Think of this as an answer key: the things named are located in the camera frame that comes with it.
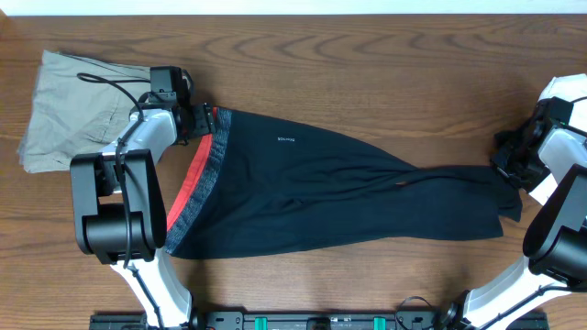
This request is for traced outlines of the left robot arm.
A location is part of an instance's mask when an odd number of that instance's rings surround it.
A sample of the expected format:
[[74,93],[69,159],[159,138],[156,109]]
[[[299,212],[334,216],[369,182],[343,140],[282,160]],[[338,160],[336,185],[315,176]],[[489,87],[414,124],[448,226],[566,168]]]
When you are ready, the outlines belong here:
[[143,313],[97,313],[92,329],[204,329],[194,297],[163,245],[167,220],[156,165],[170,146],[216,129],[209,104],[143,104],[116,139],[72,159],[72,204],[80,250],[128,284]]

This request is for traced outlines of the black leggings red waistband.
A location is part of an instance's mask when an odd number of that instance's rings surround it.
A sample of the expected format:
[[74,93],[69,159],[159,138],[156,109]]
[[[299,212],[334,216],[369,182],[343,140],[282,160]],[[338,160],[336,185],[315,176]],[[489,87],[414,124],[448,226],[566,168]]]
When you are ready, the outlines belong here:
[[181,259],[257,257],[386,237],[499,237],[519,192],[487,166],[417,168],[352,137],[217,107],[167,217]]

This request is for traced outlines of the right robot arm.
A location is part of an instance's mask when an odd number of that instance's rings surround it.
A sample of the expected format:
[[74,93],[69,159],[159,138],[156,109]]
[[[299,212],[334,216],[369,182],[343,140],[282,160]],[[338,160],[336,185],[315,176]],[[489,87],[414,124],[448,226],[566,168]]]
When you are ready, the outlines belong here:
[[464,292],[433,329],[546,329],[537,311],[586,291],[586,76],[553,78],[517,130],[496,135],[494,167],[541,204],[523,255],[488,284]]

